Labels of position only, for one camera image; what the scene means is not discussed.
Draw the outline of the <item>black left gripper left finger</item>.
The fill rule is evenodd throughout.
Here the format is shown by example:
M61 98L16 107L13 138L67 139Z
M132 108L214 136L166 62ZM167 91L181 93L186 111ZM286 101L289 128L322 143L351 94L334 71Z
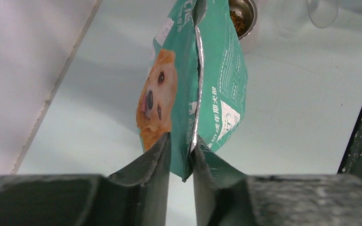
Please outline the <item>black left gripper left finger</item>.
M0 226L163 226L171 136L119 171L0 176Z

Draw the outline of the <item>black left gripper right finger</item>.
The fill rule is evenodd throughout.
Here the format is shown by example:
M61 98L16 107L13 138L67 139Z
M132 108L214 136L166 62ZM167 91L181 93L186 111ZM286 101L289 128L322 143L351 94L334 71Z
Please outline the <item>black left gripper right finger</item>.
M193 139L199 226L362 226L362 180L348 174L249 176Z

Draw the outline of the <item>green pet food bag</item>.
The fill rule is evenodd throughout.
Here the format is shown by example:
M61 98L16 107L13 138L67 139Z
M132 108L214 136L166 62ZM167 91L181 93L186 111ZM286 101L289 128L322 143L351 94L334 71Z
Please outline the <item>green pet food bag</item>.
M152 41L150 68L136 109L144 151L171 134L173 174L192 174L201 138L211 151L245 114L248 72L226 0L178 0Z

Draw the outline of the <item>clear plastic scoop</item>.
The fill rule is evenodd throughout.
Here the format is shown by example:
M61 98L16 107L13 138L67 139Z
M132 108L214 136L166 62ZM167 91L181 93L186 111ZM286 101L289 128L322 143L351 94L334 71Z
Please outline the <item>clear plastic scoop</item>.
M338 16L338 0L307 0L311 22L317 28L331 26Z

